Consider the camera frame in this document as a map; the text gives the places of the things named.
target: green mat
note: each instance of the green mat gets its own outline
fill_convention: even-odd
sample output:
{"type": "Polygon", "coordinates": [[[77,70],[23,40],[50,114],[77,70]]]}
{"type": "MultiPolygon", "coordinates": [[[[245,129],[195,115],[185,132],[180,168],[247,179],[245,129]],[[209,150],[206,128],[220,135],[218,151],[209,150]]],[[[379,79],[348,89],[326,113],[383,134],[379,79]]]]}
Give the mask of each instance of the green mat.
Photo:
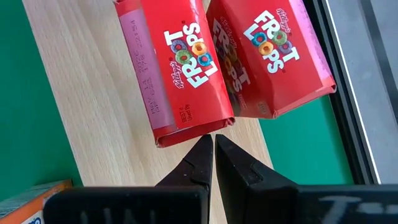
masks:
{"type": "Polygon", "coordinates": [[[21,1],[0,1],[0,200],[73,179],[76,163],[21,1]]]}
{"type": "Polygon", "coordinates": [[[328,96],[260,125],[276,171],[299,184],[353,184],[328,96]]]}

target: wooden table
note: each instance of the wooden table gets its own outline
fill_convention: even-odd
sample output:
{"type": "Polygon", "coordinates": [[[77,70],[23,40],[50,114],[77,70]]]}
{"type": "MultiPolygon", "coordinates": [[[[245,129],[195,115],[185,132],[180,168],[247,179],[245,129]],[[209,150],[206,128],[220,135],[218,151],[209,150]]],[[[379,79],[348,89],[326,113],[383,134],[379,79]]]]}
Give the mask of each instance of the wooden table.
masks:
{"type": "MultiPolygon", "coordinates": [[[[156,184],[197,139],[155,147],[112,1],[24,5],[84,185],[156,184]]],[[[271,166],[258,120],[238,118],[218,133],[271,166]]],[[[210,220],[226,223],[215,179],[210,220]]]]}

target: froot loops cereal box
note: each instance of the froot loops cereal box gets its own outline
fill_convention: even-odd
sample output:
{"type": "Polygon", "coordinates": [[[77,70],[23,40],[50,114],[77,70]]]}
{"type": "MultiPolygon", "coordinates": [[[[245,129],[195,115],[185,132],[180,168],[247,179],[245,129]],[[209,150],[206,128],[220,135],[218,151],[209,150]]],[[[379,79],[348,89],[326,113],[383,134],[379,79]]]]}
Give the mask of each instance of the froot loops cereal box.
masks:
{"type": "Polygon", "coordinates": [[[276,118],[335,92],[302,0],[212,0],[207,19],[235,116],[276,118]]]}
{"type": "Polygon", "coordinates": [[[158,147],[232,125],[201,0],[118,0],[121,28],[158,147]]]}

